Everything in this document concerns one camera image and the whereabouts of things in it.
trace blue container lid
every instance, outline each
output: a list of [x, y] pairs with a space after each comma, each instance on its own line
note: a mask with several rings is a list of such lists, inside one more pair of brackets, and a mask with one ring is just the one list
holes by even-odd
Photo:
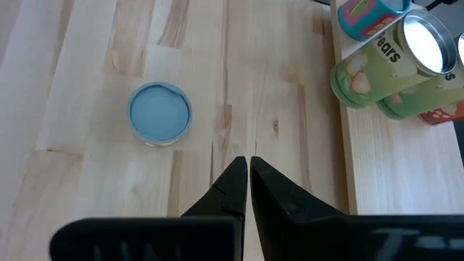
[[129, 99], [126, 113], [134, 133], [154, 144], [177, 141], [190, 128], [191, 103], [170, 83], [147, 83]]

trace green can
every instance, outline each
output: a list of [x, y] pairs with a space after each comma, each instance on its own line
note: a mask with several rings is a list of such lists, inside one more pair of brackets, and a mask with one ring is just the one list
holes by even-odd
[[401, 120], [464, 100], [464, 34], [457, 37], [455, 43], [460, 58], [453, 71], [377, 102], [381, 111], [392, 119]]
[[456, 46], [445, 26], [432, 14], [413, 10], [335, 65], [331, 87], [348, 107], [362, 108], [446, 75], [456, 62]]

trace light wood surface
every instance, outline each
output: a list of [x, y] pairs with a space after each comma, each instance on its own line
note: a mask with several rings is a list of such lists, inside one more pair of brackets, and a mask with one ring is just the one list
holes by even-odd
[[[47, 260], [53, 232], [80, 218], [179, 216], [238, 155], [347, 211], [328, 7], [5, 0], [0, 17], [0, 260]], [[194, 110], [166, 148], [125, 119], [131, 93], [155, 80]], [[250, 200], [247, 211], [245, 260], [262, 260]]]
[[[336, 10], [344, 2], [331, 5], [336, 61], [364, 44], [340, 28]], [[375, 105], [340, 107], [351, 213], [464, 213], [464, 169], [452, 123], [390, 120]]]

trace snack can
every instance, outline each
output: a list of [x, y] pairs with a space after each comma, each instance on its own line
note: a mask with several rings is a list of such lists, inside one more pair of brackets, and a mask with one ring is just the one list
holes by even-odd
[[432, 14], [408, 12], [401, 20], [336, 64], [335, 95], [362, 108], [454, 69], [457, 50], [450, 32]]
[[419, 114], [419, 118], [430, 125], [445, 123], [450, 120], [462, 120], [464, 119], [464, 101], [448, 104], [447, 106], [421, 113]]
[[382, 99], [377, 102], [378, 108], [386, 116], [401, 120], [464, 100], [464, 34], [455, 43], [459, 62], [454, 70]]
[[187, 95], [165, 82], [147, 83], [129, 98], [126, 114], [132, 131], [149, 146], [169, 146], [186, 135], [192, 119]]
[[410, 5], [410, 0], [349, 0], [337, 15], [349, 37], [365, 41], [406, 13]]

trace can lid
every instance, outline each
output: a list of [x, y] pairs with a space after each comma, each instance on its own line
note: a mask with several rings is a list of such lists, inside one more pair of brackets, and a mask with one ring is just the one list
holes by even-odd
[[454, 69], [456, 45], [442, 22], [426, 11], [413, 10], [406, 14], [403, 25], [406, 42], [424, 67], [438, 74]]
[[154, 143], [178, 140], [189, 129], [191, 103], [182, 90], [170, 83], [147, 83], [130, 97], [126, 109], [137, 136]]

